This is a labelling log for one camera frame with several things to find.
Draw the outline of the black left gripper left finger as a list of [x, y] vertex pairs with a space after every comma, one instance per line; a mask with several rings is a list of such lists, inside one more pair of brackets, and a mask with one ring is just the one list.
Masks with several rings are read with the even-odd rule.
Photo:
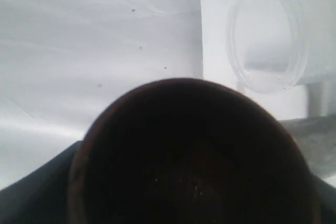
[[75, 142], [40, 168], [1, 190], [1, 223], [68, 223]]

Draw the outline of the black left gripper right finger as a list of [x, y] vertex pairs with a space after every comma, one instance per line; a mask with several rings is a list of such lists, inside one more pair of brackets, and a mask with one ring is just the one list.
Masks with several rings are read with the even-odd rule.
[[313, 175], [313, 181], [316, 185], [318, 196], [321, 202], [320, 216], [322, 224], [336, 224], [335, 221], [335, 204], [336, 194], [335, 187], [328, 184], [321, 178]]

